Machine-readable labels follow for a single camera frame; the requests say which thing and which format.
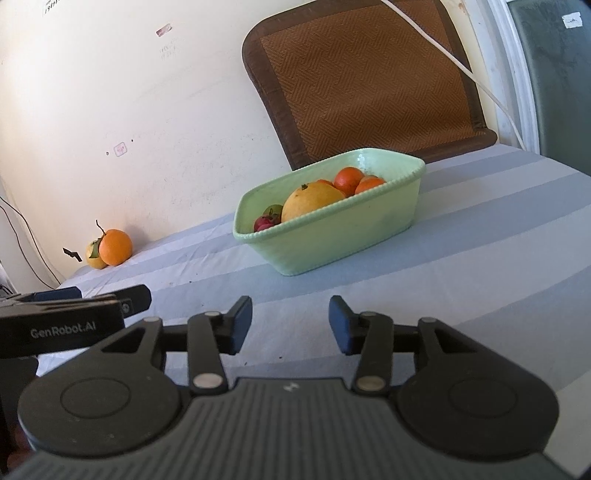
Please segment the orange mandarin front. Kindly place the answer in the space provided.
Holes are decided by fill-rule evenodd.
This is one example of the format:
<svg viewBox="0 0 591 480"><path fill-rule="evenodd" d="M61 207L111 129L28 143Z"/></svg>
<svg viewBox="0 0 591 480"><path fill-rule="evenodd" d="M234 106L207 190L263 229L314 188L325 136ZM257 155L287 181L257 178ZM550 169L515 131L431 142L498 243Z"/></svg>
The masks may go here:
<svg viewBox="0 0 591 480"><path fill-rule="evenodd" d="M339 170L334 181L332 181L332 185L346 197L351 197L356 193L356 187L359 186L363 178L365 178L365 174L362 170L349 166Z"/></svg>

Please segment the orange mandarin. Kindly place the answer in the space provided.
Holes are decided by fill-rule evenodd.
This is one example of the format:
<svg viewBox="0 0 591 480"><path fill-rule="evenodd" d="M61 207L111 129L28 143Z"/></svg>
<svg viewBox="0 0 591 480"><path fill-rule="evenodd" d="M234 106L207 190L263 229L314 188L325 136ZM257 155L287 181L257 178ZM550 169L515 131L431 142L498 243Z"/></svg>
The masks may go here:
<svg viewBox="0 0 591 480"><path fill-rule="evenodd" d="M381 186L385 183L386 183L386 181L380 177L376 177L376 176L363 177L363 179L360 180L360 183L358 184L358 186L356 186L355 194L358 195L360 193L363 193L363 192L366 192L366 191L371 190L373 188L376 188L377 186Z"/></svg>
<svg viewBox="0 0 591 480"><path fill-rule="evenodd" d="M365 174L362 170L349 166L339 170L334 181L332 181L332 185L346 197L351 197L356 193L356 187L359 186L363 178L365 178Z"/></svg>

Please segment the yellow citrus with leaf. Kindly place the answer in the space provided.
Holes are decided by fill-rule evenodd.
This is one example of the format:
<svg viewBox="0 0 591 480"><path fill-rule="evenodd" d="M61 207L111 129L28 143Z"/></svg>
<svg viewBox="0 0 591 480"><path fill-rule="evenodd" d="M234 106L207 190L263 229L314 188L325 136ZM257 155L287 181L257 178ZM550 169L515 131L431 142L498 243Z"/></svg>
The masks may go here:
<svg viewBox="0 0 591 480"><path fill-rule="evenodd" d="M96 270L102 270L107 266L107 264L101 259L99 247L100 247L101 239L98 238L92 242L90 242L86 247L86 261L87 264Z"/></svg>

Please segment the orange with stem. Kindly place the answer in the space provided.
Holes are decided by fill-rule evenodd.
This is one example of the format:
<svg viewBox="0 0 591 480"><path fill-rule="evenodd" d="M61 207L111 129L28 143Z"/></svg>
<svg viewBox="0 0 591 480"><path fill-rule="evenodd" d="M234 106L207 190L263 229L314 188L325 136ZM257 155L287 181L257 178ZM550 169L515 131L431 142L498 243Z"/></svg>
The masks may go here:
<svg viewBox="0 0 591 480"><path fill-rule="evenodd" d="M98 222L96 222L96 225L102 233L98 247L101 260L107 266L118 266L127 261L133 253L131 238L124 231L118 229L104 230Z"/></svg>

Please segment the light green plastic basin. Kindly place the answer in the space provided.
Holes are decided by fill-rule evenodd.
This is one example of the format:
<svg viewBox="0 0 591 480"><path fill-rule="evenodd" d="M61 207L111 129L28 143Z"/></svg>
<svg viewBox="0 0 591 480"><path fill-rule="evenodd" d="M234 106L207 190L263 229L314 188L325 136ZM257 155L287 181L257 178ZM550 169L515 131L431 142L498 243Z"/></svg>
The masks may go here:
<svg viewBox="0 0 591 480"><path fill-rule="evenodd" d="M385 183L300 218L254 230L266 207L284 206L298 187L329 179L345 167L359 168ZM425 171L422 159L390 150L363 148L332 156L246 192L235 212L233 236L284 276L314 270L407 230Z"/></svg>

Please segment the green lime behind pile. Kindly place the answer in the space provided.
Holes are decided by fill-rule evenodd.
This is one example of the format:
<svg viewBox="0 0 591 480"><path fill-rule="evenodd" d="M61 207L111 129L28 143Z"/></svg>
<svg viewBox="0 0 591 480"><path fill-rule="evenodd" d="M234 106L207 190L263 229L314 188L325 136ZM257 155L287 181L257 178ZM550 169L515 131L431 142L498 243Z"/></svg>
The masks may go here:
<svg viewBox="0 0 591 480"><path fill-rule="evenodd" d="M263 211L263 216L280 217L281 212L283 212L283 206L281 206L280 204L273 204L273 205L270 205L269 207L267 207L266 210Z"/></svg>

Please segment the large yellow grapefruit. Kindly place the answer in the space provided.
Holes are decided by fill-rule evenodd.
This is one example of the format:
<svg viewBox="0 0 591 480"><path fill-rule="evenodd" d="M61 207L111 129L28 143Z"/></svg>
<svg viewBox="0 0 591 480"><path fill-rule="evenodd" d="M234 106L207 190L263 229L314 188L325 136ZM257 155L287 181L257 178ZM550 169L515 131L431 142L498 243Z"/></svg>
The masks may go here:
<svg viewBox="0 0 591 480"><path fill-rule="evenodd" d="M346 196L342 191L327 183L311 182L301 184L284 202L281 221L284 223L297 219L345 198Z"/></svg>

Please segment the orange mandarin right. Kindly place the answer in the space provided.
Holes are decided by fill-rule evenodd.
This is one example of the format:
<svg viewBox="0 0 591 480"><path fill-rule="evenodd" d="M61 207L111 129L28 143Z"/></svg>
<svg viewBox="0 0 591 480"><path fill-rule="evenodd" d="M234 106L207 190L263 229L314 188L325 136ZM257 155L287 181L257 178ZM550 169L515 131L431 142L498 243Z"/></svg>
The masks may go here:
<svg viewBox="0 0 591 480"><path fill-rule="evenodd" d="M360 180L360 183L358 184L358 186L356 186L355 194L358 195L360 193L363 193L363 192L366 192L366 191L371 190L373 188L376 188L377 186L381 186L385 183L386 183L386 181L380 177L376 177L376 176L363 177L363 179Z"/></svg>

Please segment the striped blue tablecloth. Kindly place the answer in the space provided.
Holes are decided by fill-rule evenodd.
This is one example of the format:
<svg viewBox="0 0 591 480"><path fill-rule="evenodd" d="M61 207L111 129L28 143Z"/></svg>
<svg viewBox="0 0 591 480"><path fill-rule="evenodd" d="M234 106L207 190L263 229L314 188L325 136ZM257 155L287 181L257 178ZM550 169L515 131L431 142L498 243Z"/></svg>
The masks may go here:
<svg viewBox="0 0 591 480"><path fill-rule="evenodd" d="M339 295L400 324L438 318L577 391L590 385L590 179L495 146L430 166L408 231L303 275L277 273L223 217L71 284L87 296L144 284L169 324L252 297L242 351L223 362L230 378L351 376L328 322Z"/></svg>

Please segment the white window frame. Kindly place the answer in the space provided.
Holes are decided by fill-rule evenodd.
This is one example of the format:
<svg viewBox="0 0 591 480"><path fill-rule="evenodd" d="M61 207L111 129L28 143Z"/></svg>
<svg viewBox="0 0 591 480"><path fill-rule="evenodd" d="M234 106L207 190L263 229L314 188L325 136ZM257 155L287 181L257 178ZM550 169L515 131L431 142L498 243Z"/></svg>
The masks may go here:
<svg viewBox="0 0 591 480"><path fill-rule="evenodd" d="M540 134L533 85L510 4L511 1L480 1L480 8L489 38L500 56L500 80L524 149L539 153Z"/></svg>

